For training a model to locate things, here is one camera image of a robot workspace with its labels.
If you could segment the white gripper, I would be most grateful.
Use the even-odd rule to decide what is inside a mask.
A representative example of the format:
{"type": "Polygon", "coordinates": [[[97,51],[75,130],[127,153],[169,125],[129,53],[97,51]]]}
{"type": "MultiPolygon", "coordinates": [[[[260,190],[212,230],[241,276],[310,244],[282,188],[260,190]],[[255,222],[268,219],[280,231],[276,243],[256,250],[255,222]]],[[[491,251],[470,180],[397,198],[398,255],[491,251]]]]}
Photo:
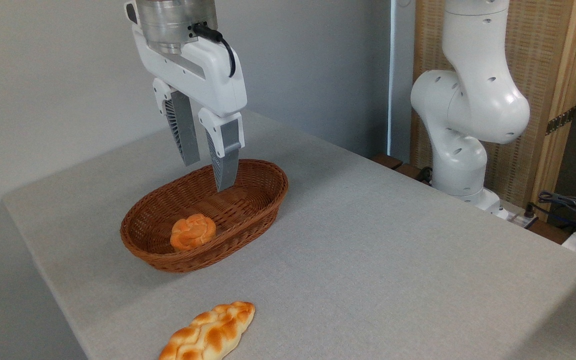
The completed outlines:
{"type": "Polygon", "coordinates": [[[204,107],[199,123],[222,192],[237,178],[239,151],[245,146],[239,111],[248,100],[238,55],[215,39],[216,11],[213,1],[125,3],[142,64],[156,77],[152,86],[158,109],[186,167],[201,159],[191,100],[204,107]]]}

